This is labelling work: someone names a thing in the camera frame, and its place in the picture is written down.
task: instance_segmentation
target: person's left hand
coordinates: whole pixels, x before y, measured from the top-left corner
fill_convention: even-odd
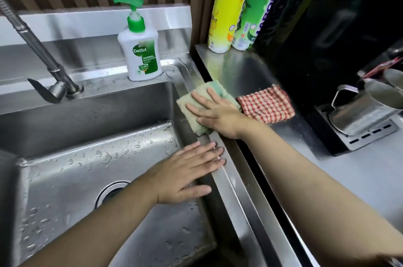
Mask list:
[[[215,142],[204,146],[200,146],[200,142],[188,145],[141,176],[155,192],[155,203],[179,203],[209,194],[211,187],[208,185],[187,186],[224,165],[225,159],[217,158],[224,149],[213,149],[215,145]]]

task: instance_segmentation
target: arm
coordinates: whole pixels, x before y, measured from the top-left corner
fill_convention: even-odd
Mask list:
[[[208,109],[190,104],[188,109],[200,116],[199,123],[248,145],[285,212],[322,266],[370,266],[378,255],[403,254],[403,235],[373,208],[271,128],[245,117],[214,90],[208,92],[214,102],[193,94]]]
[[[155,204],[179,203],[211,192],[207,185],[187,185],[225,163],[216,159],[223,149],[212,150],[214,146],[196,142],[155,164],[21,266],[108,266]]]

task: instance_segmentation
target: pitcher handle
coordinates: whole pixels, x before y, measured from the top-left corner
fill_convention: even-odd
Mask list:
[[[336,92],[336,94],[335,94],[335,97],[334,97],[333,100],[332,100],[332,107],[333,107],[334,109],[336,108],[336,107],[335,107],[335,101],[336,101],[337,95],[339,95],[339,92],[342,91],[342,90],[347,90],[347,91],[351,91],[351,92],[354,92],[354,93],[358,93],[358,92],[359,92],[359,90],[358,90],[356,87],[354,87],[354,86],[350,86],[350,85],[340,85],[340,86],[338,86],[338,87],[337,87],[337,92]]]

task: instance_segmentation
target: metal cup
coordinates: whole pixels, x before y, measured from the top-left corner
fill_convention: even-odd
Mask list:
[[[342,90],[357,95],[350,103],[335,107],[336,97]],[[365,83],[361,91],[353,86],[341,85],[337,88],[332,107],[335,110],[329,113],[330,123],[346,135],[357,136],[402,111],[403,95],[399,89],[376,80]]]
[[[403,72],[395,69],[383,71],[383,80],[392,87],[397,88],[403,94]]]

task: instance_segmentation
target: faucet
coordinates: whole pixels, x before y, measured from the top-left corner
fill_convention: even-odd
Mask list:
[[[39,41],[28,25],[21,19],[6,0],[0,0],[0,11],[13,25],[17,33],[32,48],[36,55],[43,61],[49,73],[56,79],[56,83],[49,88],[40,82],[28,78],[34,89],[49,103],[59,103],[64,96],[72,96],[83,91],[83,86],[76,84],[66,73],[64,67],[58,63],[49,51]]]

